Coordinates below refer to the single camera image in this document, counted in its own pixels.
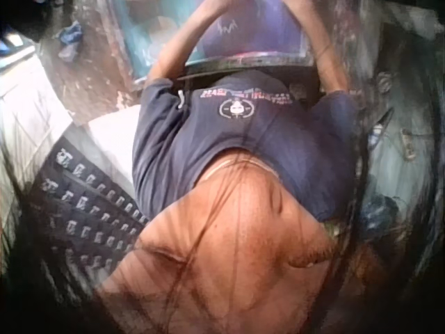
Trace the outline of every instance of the blue object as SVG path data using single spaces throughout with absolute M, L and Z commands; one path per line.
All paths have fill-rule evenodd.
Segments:
M 63 44 L 70 45 L 80 42 L 82 35 L 82 26 L 78 21 L 74 21 L 71 26 L 68 26 L 60 31 L 58 38 Z

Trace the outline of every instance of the t-shirt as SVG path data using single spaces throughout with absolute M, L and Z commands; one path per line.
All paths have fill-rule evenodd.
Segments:
M 185 106 L 169 79 L 143 92 L 133 145 L 140 210 L 153 219 L 186 195 L 219 153 L 253 153 L 316 219 L 345 212 L 353 191 L 355 104 L 345 92 L 304 110 L 286 86 L 259 71 L 194 90 Z

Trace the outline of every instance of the person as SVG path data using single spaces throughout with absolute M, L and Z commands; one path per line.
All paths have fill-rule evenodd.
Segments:
M 327 96 L 304 112 L 277 79 L 248 71 L 194 91 L 180 107 L 173 81 L 206 27 L 236 6 L 204 0 L 148 76 L 133 178 L 151 222 L 100 286 L 51 251 L 55 241 L 39 228 L 3 152 L 16 199 L 7 222 L 13 237 L 1 233 L 5 333 L 435 333 L 427 324 L 442 332 L 434 327 L 443 308 L 440 256 L 426 261 L 422 280 L 416 276 L 439 226 L 430 196 L 437 171 L 410 203 L 408 220 L 416 223 L 385 284 L 345 286 L 345 268 L 356 267 L 351 254 L 359 248 L 367 178 L 362 173 L 353 185 L 355 162 L 361 158 L 366 172 L 366 146 L 356 157 L 356 108 L 315 8 L 284 3 L 311 40 Z M 245 96 L 252 88 L 256 99 Z M 323 227 L 332 218 L 350 228 L 338 240 Z M 414 286 L 406 293 L 408 281 Z M 340 295 L 347 298 L 339 306 L 332 301 Z M 351 303 L 358 295 L 360 303 Z M 340 329 L 325 320 L 331 311 Z
M 166 293 L 188 263 L 173 322 L 197 308 L 196 292 L 228 333 L 286 332 L 306 319 L 329 267 L 335 242 L 321 222 L 344 216 L 352 197 L 356 108 L 313 3 L 285 0 L 327 95 L 306 113 L 283 83 L 245 71 L 193 91 L 180 109 L 173 81 L 206 29 L 240 2 L 205 0 L 148 74 L 133 183 L 151 222 L 103 289 Z

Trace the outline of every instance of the hair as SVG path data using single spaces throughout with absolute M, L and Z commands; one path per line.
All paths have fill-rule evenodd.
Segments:
M 32 1 L 26 2 L 26 8 L 34 5 Z M 51 17 L 48 10 L 51 11 L 51 6 L 38 8 L 32 17 L 12 11 L 11 25 L 25 34 L 33 26 L 28 21 L 39 22 L 38 27 L 47 26 Z M 369 180 L 371 158 L 365 130 L 369 127 L 364 115 L 371 103 L 366 101 L 357 125 L 356 150 L 361 164 L 354 199 L 341 226 L 343 232 L 322 290 L 299 330 L 301 333 L 442 333 L 444 330 L 445 101 L 444 78 L 438 76 L 444 69 L 439 68 L 430 42 L 398 27 L 389 28 L 389 34 L 396 36 L 397 42 L 392 40 L 393 44 L 387 45 L 391 51 L 387 59 L 379 60 L 380 69 L 390 67 L 409 83 L 408 90 L 420 92 L 426 99 L 424 113 L 431 132 L 412 134 L 413 140 L 428 141 L 424 152 L 425 182 L 419 194 L 408 202 L 385 196 L 369 200 L 373 180 Z M 41 33 L 31 35 L 36 40 L 41 36 Z M 402 122 L 410 124 L 410 116 L 406 114 Z M 143 308 L 165 305 L 173 308 L 174 288 L 166 296 L 154 296 L 153 300 L 141 301 L 130 294 L 104 300 L 81 264 L 75 263 L 73 267 L 64 254 L 52 251 L 61 241 L 42 229 L 42 217 L 31 206 L 31 194 L 19 186 L 3 147 L 2 158 L 6 176 L 2 184 L 13 190 L 8 193 L 2 185 L 0 193 L 12 200 L 10 213 L 1 222 L 0 230 L 2 333 L 167 333 L 168 317 L 165 324 L 159 325 L 158 319 L 150 319 Z M 403 176 L 395 186 L 405 181 Z M 390 228 L 388 225 L 397 216 L 394 208 L 398 201 L 407 207 L 407 213 L 398 215 L 399 229 L 394 232 L 394 224 Z M 386 212 L 376 216 L 366 214 L 372 212 L 373 205 L 380 206 L 382 202 L 386 203 Z M 377 234 L 368 228 L 370 222 L 379 226 Z M 367 267 L 370 262 L 378 265 Z M 351 272 L 360 271 L 365 280 L 360 295 L 355 300 L 343 299 L 342 289 Z M 211 322 L 206 310 L 202 318 L 203 322 Z M 205 324 L 202 332 L 218 330 L 212 324 Z

